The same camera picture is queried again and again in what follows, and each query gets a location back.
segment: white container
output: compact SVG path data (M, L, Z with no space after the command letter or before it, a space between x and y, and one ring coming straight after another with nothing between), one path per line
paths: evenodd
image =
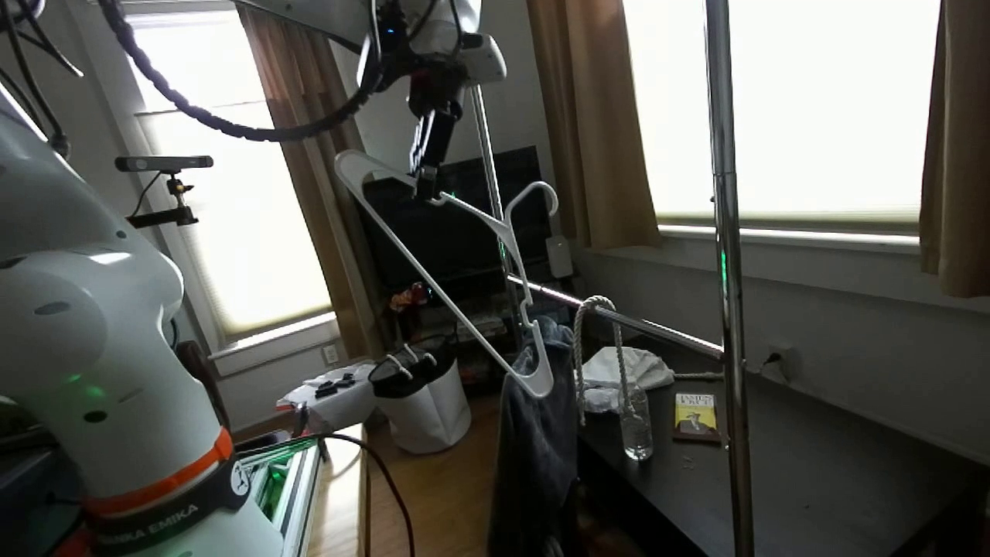
M443 452L471 430L471 406L452 351L414 364L385 358L372 372L372 391L390 418L394 443L405 452Z

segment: wire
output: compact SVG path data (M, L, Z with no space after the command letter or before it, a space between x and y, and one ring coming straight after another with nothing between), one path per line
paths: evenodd
M151 193L151 187L160 179L160 170L142 187L142 194L135 199L131 215L135 215Z
M51 126L50 146L64 156L61 125L58 125L58 118L51 114L51 108L50 108L50 102L43 98L43 93L37 90L37 81L34 81L31 66L28 66L28 59L23 59L23 49L22 49L22 41L18 41L18 32L16 32L16 17L8 16L5 0L0 0L0 17L4 17L4 25L5 25L5 36L8 36L13 55L16 55L16 62L18 62L18 71L22 71L23 82L28 82L28 93L34 97L37 108L43 110L43 118L47 118L50 126Z
M43 7L47 7L47 0L31 0L31 3L23 0L23 3L22 3L22 11L13 16L13 25L18 25L18 23L23 23L23 17L40 17Z
M353 439L353 436L344 436L344 433L325 433L325 436L329 436L329 439L353 443L353 445L358 445L362 452L368 452L368 454L372 454L372 460L378 463L378 470L380 470L384 484L390 486L390 492L394 492L395 503L398 503L398 510L401 510L409 557L414 557L414 530L412 530L412 517L409 517L405 498L401 498L401 492L398 492L398 486L395 486L394 473L390 473L390 467L384 463L384 459L380 459L368 443L362 443L362 439Z
M414 23L412 33L405 42L412 42L414 36L419 36L419 32L428 28L429 11L437 8L437 0L429 0L428 11L419 16L419 23Z
M28 17L28 25L34 28L37 36L22 33L22 41L34 42L40 51L51 55L69 73L83 77L83 71L69 62L58 45L50 41L50 33L37 25L37 11L28 7L28 0L18 0L22 7L22 17Z
M325 114L312 125L299 125L299 126L287 126L287 131L274 131L274 126L244 126L244 125L232 125L201 105L190 105L180 90L172 90L167 82L167 77L151 66L151 59L144 55L144 49L140 49L134 28L127 25L127 17L116 8L119 0L100 0L104 23L110 25L119 49L134 59L134 66L155 82L155 90L169 98L181 114L196 118L199 125L218 131L226 135L238 135L238 138L251 138L251 143L297 143L297 138L308 138L318 135L330 126L341 126L344 122L349 122L374 93L380 73L362 81L362 85L333 110Z
M23 97L23 90L0 68L0 81L5 90L13 90L13 97L18 98L18 105L28 110L28 118L37 125L37 110L31 105L31 98Z
M453 51L460 51L464 28L460 28L458 0L448 0L448 7L452 7L453 32L458 32L458 41L453 41L453 49L452 49L452 55L453 55Z
M344 443L353 443L353 445L358 445L362 452L372 454L372 460L378 463L384 484L390 486L395 503L398 503L398 514L401 514L401 522L405 522L409 557L414 557L414 530L412 530L412 514L409 514L409 508L405 508L405 498L401 498L401 492L398 492L394 473L390 473L390 467L384 463L384 459L380 459L368 443L330 430L330 433L293 436L293 439L287 439L287 443L260 445L260 448L251 448L248 454L252 454L252 452L277 452L277 448L287 448L287 445L321 443L321 439L344 439Z

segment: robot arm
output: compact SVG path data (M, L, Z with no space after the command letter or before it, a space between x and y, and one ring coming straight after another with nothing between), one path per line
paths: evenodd
M364 0L242 3L291 7L291 17L362 51L362 77L380 90L409 73L418 176L444 156L458 90L505 77L494 41L477 33L478 0L372 0L374 11ZM94 194L4 85L0 170L0 393L73 460L100 543L281 554L281 534L244 503L203 387L160 334L181 299L180 268ZM221 503L201 498L217 481Z
M409 170L437 199L437 170L460 122L460 85L508 73L494 36L478 33L478 0L238 0L337 41L362 55L355 82L374 90L409 77L418 118Z

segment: floor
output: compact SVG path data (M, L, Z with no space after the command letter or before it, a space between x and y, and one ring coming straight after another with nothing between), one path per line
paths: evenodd
M494 484L499 397L471 400L471 433L443 454L405 454L390 443L384 420L368 426L372 445L385 460L414 526L418 557L481 557ZM639 557L605 517L582 510L588 557ZM372 548L368 554L409 554L405 526L394 492L372 467Z

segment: coat hanger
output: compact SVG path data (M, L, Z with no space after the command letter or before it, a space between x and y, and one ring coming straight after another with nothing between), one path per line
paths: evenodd
M385 353L384 358L390 358L398 373L405 373L409 382L414 382L414 373L401 364L401 358L398 358L395 353Z
M401 351L405 351L405 356L412 358L412 364L418 364L418 362L429 362L429 364L437 364L437 356L432 353L414 353L409 343L401 343Z
M583 313L590 306L605 306L616 313L616 304L603 293L590 293L579 304L574 313L574 407L579 407L579 425L583 426ZM617 358L617 391L622 391L622 406L629 406L629 373L624 373L624 353L622 353L622 324L611 321L611 343L616 343L616 358Z
M412 176L394 170L390 165L368 159L364 152L341 152L333 159L333 170L341 176L341 181L347 187L347 193L362 205L362 211L372 215L372 223L395 244L395 249L412 263L412 268L437 292L437 298L453 313L453 318L478 341L478 346L512 376L523 383L523 391L535 400L544 400L555 391L555 369L551 369L551 356L544 346L544 334L542 324L535 318L530 318L530 306L532 306L532 293L530 293L530 281L523 284L523 304L519 304L519 318L523 329L532 337L532 351L535 351L535 369L532 372L516 372L511 362L505 362L505 356L490 343L490 337L464 317L464 309L443 292L443 284L429 275L429 268L405 247L405 240L384 223L384 215L374 211L374 205L364 199L364 179L368 176L390 176L401 187L409 187L412 193L418 189ZM523 249L516 240L516 230L511 223L512 207L532 194L532 193L544 193L551 199L551 212L557 212L557 193L547 181L530 181L516 199L508 202L505 220L494 220L491 212L448 194L440 193L440 199L432 205L452 205L471 215L477 215L478 223L485 223L499 244L505 244L508 258L512 259L516 273L525 279L525 267L523 267Z

